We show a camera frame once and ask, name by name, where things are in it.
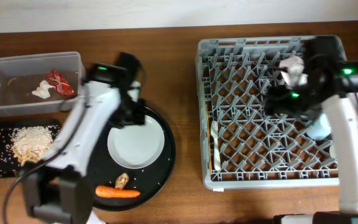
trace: pile of grain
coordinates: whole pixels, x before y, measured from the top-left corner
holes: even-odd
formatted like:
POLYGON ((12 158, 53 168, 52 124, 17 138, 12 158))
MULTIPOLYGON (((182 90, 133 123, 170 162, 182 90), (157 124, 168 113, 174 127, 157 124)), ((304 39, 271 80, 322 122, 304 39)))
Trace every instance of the pile of grain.
POLYGON ((53 141, 52 132, 44 127, 16 128, 11 140, 14 157, 22 165, 26 161, 38 162, 53 141))

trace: black rectangular tray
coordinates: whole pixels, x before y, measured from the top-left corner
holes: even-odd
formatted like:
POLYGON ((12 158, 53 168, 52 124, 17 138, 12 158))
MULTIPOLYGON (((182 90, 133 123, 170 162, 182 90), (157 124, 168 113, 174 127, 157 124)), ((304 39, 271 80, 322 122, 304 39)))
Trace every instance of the black rectangular tray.
POLYGON ((55 139, 60 130, 57 119, 23 119, 18 121, 0 122, 0 177, 15 177, 21 169, 20 162, 13 157, 13 152, 7 145, 12 145, 10 135, 15 128, 29 128, 42 126, 52 132, 55 139))

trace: dish rack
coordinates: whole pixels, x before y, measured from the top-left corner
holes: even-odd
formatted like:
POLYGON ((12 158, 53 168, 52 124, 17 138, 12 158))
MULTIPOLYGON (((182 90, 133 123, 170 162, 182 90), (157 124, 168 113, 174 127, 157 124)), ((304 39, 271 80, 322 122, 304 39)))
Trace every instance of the dish rack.
MULTIPOLYGON (((332 140, 310 139, 308 120, 265 114, 264 93, 284 85, 275 68, 314 36, 201 40, 196 54, 201 165, 213 190, 338 185, 332 140), (211 170, 217 121, 221 170, 211 170)), ((340 57, 346 60, 341 40, 340 57)))

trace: white plate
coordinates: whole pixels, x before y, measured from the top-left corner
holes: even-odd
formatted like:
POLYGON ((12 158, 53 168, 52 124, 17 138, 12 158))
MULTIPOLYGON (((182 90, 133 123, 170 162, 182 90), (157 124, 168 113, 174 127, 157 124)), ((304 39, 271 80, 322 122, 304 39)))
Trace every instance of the white plate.
POLYGON ((112 128, 107 138, 110 156, 119 165, 139 169, 153 163, 164 147, 161 125, 150 116, 145 117, 144 126, 112 128))

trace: white wall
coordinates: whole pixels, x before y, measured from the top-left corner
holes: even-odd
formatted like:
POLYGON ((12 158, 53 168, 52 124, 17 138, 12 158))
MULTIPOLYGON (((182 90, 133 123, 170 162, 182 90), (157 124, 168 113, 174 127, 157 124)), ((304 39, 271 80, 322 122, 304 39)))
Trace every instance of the white wall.
POLYGON ((0 32, 358 20, 358 0, 0 0, 0 32))

